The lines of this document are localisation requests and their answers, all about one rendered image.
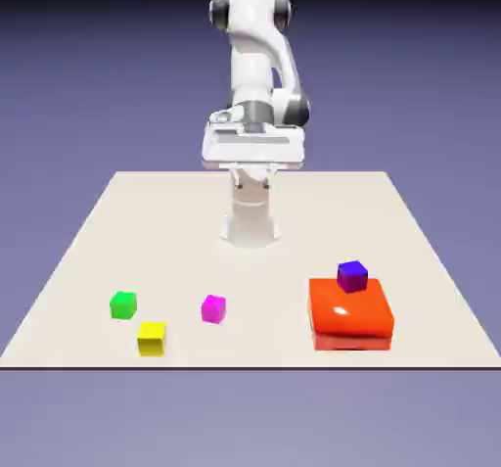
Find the small blue cube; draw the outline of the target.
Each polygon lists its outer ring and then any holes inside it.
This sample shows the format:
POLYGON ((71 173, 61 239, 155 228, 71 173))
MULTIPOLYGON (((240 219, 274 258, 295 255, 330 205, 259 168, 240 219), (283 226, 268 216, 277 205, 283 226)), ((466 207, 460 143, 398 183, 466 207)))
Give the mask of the small blue cube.
POLYGON ((337 282, 348 294, 364 291, 368 285, 368 270, 359 260, 342 262, 338 265, 337 282))

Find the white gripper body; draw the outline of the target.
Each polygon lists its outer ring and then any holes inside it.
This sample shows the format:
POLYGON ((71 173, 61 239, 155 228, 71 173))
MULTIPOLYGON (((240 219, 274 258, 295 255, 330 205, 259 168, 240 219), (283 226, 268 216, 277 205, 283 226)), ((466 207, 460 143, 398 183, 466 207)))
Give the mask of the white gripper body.
POLYGON ((264 165, 299 169, 305 159, 304 130, 297 126, 262 125, 262 132, 248 133, 240 122, 208 123, 202 144, 202 160, 208 169, 264 165))

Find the small yellow cube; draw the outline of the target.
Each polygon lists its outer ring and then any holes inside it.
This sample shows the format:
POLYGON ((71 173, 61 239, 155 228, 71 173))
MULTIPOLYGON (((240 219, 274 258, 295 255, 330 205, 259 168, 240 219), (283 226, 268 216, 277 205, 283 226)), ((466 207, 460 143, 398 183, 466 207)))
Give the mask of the small yellow cube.
POLYGON ((143 321, 137 335, 141 356, 163 356, 165 351, 166 325, 162 321, 143 321))

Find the small green cube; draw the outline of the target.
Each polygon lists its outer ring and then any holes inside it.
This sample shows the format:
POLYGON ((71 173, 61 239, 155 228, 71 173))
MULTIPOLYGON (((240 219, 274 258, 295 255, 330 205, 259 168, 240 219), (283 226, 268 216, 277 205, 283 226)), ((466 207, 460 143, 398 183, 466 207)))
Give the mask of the small green cube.
POLYGON ((117 291, 110 300, 111 318, 130 320, 137 311, 137 295, 134 292, 117 291))

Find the large orange box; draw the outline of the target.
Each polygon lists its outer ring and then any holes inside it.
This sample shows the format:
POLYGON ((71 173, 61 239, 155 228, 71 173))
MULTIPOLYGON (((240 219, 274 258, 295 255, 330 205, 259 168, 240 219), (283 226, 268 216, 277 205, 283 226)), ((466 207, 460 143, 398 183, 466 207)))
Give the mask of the large orange box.
POLYGON ((334 278, 311 278, 308 310, 313 347, 330 350, 389 350, 394 317, 380 281, 347 293, 334 278))

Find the small magenta cube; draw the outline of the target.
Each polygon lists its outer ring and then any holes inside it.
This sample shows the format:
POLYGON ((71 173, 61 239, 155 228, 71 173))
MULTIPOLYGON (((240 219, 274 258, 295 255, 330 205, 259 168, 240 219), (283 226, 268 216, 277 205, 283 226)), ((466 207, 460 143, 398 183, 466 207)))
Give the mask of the small magenta cube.
POLYGON ((211 324, 219 324, 226 315, 226 299, 207 295, 201 306, 202 320, 211 324))

